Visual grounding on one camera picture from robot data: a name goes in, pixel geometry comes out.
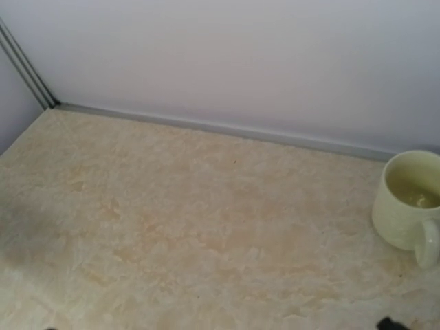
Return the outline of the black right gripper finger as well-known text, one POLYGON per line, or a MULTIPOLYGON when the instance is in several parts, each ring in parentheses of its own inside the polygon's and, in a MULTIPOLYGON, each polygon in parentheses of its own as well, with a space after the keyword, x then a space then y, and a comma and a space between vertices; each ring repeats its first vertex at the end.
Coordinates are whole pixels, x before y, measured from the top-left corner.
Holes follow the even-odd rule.
POLYGON ((146 318, 141 322, 138 322, 135 326, 136 329, 151 329, 157 330, 162 328, 161 318, 146 318))

